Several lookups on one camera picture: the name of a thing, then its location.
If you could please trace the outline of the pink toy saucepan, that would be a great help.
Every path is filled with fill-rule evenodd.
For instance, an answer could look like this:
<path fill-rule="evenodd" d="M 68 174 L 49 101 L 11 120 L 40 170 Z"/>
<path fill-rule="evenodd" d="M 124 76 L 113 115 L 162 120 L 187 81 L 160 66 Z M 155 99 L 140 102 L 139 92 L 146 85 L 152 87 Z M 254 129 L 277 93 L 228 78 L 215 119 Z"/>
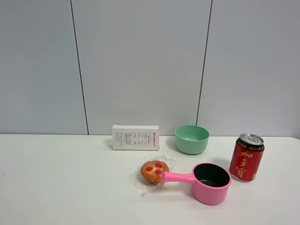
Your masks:
<path fill-rule="evenodd" d="M 163 172 L 162 181 L 189 183 L 199 202 L 218 205 L 225 200 L 232 178 L 227 170 L 216 164 L 200 163 L 190 174 Z"/>

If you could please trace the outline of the white cardboard box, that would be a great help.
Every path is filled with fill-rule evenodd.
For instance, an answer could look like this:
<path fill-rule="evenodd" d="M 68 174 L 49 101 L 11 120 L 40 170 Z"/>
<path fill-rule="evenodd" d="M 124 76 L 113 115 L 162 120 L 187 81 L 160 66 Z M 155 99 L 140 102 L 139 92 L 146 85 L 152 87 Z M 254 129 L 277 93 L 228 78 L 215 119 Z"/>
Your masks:
<path fill-rule="evenodd" d="M 113 150 L 159 150 L 159 126 L 113 125 Z"/>

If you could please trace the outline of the green plastic bowl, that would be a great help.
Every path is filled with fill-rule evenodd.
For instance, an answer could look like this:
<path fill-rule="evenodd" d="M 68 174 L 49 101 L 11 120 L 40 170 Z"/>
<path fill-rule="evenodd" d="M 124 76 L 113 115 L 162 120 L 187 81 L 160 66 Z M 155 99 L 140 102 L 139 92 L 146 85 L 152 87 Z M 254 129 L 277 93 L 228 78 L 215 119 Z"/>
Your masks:
<path fill-rule="evenodd" d="M 176 148 L 189 155 L 203 153 L 208 145 L 210 133 L 196 125 L 179 126 L 174 131 Z"/>

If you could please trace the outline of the wrapped fruit muffin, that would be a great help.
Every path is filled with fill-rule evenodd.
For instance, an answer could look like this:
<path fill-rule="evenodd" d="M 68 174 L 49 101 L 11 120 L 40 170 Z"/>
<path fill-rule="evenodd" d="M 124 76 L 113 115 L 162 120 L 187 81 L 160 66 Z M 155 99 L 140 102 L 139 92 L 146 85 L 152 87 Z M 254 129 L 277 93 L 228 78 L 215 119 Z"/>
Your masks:
<path fill-rule="evenodd" d="M 146 195 L 164 185 L 163 172 L 171 172 L 176 162 L 177 159 L 165 155 L 151 158 L 129 174 L 128 179 L 137 188 L 140 195 Z"/>

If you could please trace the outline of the red drink can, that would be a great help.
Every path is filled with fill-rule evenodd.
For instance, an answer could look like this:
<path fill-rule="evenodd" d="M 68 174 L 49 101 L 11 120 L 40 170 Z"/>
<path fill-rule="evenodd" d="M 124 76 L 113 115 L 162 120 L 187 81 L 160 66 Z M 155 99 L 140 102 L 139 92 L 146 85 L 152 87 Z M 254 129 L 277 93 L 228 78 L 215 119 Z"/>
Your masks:
<path fill-rule="evenodd" d="M 236 140 L 229 172 L 243 182 L 255 179 L 264 152 L 264 140 L 254 134 L 241 134 Z"/>

